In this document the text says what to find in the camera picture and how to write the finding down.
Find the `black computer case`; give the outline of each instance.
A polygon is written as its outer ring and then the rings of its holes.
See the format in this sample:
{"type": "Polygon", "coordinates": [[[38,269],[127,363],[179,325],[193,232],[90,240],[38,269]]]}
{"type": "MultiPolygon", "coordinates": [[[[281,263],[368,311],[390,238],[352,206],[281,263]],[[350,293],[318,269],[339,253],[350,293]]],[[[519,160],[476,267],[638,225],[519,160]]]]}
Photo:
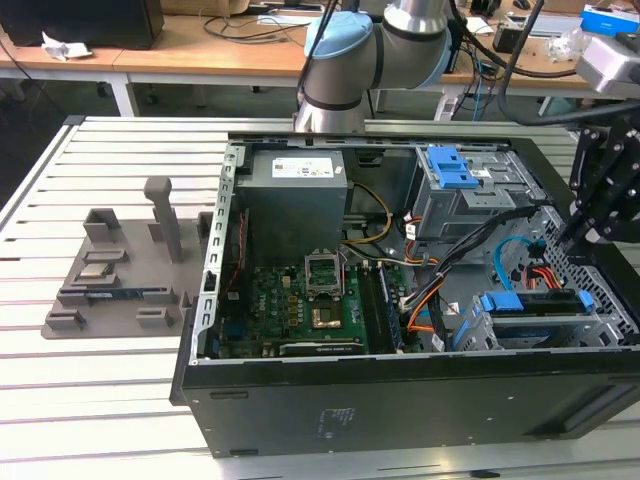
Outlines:
{"type": "MultiPolygon", "coordinates": [[[[536,146],[508,141],[568,211],[573,197],[536,146]]],[[[632,266],[614,245],[593,246],[589,255],[638,318],[632,266]]],[[[171,398],[189,405],[218,458],[572,439],[640,399],[640,352],[208,366],[188,363],[197,321],[185,324],[171,398]]]]}
{"type": "Polygon", "coordinates": [[[91,47],[149,49],[162,31],[160,0],[0,0],[0,23],[17,46],[42,44],[42,32],[91,47]]]}

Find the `metal table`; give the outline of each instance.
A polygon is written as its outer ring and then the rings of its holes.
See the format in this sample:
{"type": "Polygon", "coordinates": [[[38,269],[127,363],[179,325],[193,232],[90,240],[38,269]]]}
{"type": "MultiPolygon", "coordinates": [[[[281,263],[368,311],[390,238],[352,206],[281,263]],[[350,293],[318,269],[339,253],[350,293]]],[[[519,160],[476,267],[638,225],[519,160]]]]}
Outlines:
{"type": "MultiPolygon", "coordinates": [[[[576,142],[563,129],[456,127],[368,124],[376,132],[531,137],[563,177],[569,174],[576,142]]],[[[144,182],[168,175],[178,216],[195,218],[213,206],[227,132],[289,128],[284,120],[123,117],[61,128],[0,213],[0,478],[466,478],[482,469],[527,479],[638,478],[638,406],[576,441],[470,440],[464,447],[216,461],[190,411],[167,400],[178,338],[41,338],[89,208],[112,206],[120,219],[151,219],[144,182]]],[[[637,265],[640,250],[624,251],[637,265]]]]}

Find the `blue box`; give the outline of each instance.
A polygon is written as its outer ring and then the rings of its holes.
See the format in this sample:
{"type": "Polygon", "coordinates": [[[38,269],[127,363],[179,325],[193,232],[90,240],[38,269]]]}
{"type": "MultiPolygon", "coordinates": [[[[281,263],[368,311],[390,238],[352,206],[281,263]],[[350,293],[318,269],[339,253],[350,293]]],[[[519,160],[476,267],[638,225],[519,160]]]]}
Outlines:
{"type": "Polygon", "coordinates": [[[582,14],[582,30],[614,37],[616,33],[634,33],[640,26],[640,15],[585,5],[582,14]]]}

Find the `wooden desk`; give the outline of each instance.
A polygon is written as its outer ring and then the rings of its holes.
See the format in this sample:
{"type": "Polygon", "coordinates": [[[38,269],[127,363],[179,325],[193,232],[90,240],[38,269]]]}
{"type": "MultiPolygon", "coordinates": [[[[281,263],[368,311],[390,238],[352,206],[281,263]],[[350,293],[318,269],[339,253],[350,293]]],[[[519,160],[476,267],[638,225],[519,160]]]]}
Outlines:
{"type": "MultiPolygon", "coordinates": [[[[253,18],[234,19],[231,23],[239,25],[253,18]]],[[[217,21],[212,28],[219,31],[222,26],[217,21]]],[[[251,35],[277,28],[254,23],[228,29],[225,34],[251,35]]],[[[304,44],[306,28],[288,33],[304,44]]],[[[282,33],[278,36],[286,39],[282,33]]],[[[303,64],[302,47],[291,41],[266,45],[234,43],[205,32],[198,17],[166,16],[162,34],[152,50],[124,50],[113,67],[118,72],[297,77],[303,64]]]]}
{"type": "MultiPolygon", "coordinates": [[[[51,58],[47,52],[40,47],[16,47],[6,35],[1,35],[3,45],[11,56],[23,68],[37,68],[43,70],[82,70],[82,71],[113,71],[113,62],[122,53],[121,48],[94,48],[90,57],[69,59],[61,62],[51,58]]],[[[15,68],[13,61],[0,49],[0,68],[15,68]]]]}
{"type": "MultiPolygon", "coordinates": [[[[503,11],[518,11],[503,7],[503,11]]],[[[497,24],[502,14],[496,14],[491,24],[497,24]]],[[[234,24],[246,22],[236,18],[234,24]]],[[[215,22],[212,28],[220,30],[215,22]]],[[[247,35],[274,30],[271,25],[249,24],[229,29],[228,35],[247,35]]],[[[304,43],[306,29],[291,30],[290,35],[304,43]]],[[[491,48],[492,36],[479,37],[491,48]]],[[[193,85],[247,85],[293,87],[304,64],[303,48],[294,42],[267,45],[233,43],[209,35],[202,22],[194,16],[166,16],[162,34],[152,50],[96,49],[91,58],[59,62],[51,59],[39,47],[16,48],[5,41],[12,54],[33,78],[44,80],[106,81],[112,85],[114,97],[123,116],[138,114],[133,96],[134,83],[172,83],[193,85]]],[[[543,40],[527,42],[519,66],[535,71],[558,71],[571,68],[571,62],[552,64],[543,51],[543,40]]],[[[24,75],[3,52],[0,52],[0,78],[23,78],[24,75]]],[[[452,74],[443,75],[436,85],[424,91],[442,94],[436,119],[447,120],[450,105],[458,101],[473,78],[473,66],[468,56],[461,54],[452,74]]],[[[380,92],[379,102],[383,102],[380,92]]],[[[514,75],[509,94],[546,97],[601,97],[578,76],[561,79],[538,79],[514,75]]]]}

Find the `floor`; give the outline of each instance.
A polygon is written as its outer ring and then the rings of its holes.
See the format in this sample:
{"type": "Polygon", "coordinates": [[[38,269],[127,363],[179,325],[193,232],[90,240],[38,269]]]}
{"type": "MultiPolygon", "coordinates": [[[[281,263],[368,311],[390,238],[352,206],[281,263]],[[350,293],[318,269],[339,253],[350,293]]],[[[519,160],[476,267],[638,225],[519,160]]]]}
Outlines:
{"type": "MultiPolygon", "coordinates": [[[[11,197],[31,166],[46,148],[66,114],[118,115],[115,102],[99,97],[94,83],[39,82],[45,92],[64,111],[54,106],[37,86],[24,82],[26,100],[0,101],[0,207],[11,197]]],[[[162,117],[290,117],[295,109],[293,89],[262,88],[251,93],[248,87],[206,87],[207,106],[197,108],[189,85],[157,85],[158,103],[145,102],[148,85],[136,85],[136,97],[143,116],[162,117]]],[[[438,94],[390,92],[386,111],[376,118],[430,120],[436,110],[438,94]]],[[[510,97],[514,108],[534,114],[539,105],[533,98],[510,97]]],[[[473,108],[468,99],[465,107],[473,108]]],[[[460,110],[457,120],[471,120],[472,110],[460,110]]],[[[496,102],[486,109],[483,120],[504,120],[496,102]]]]}

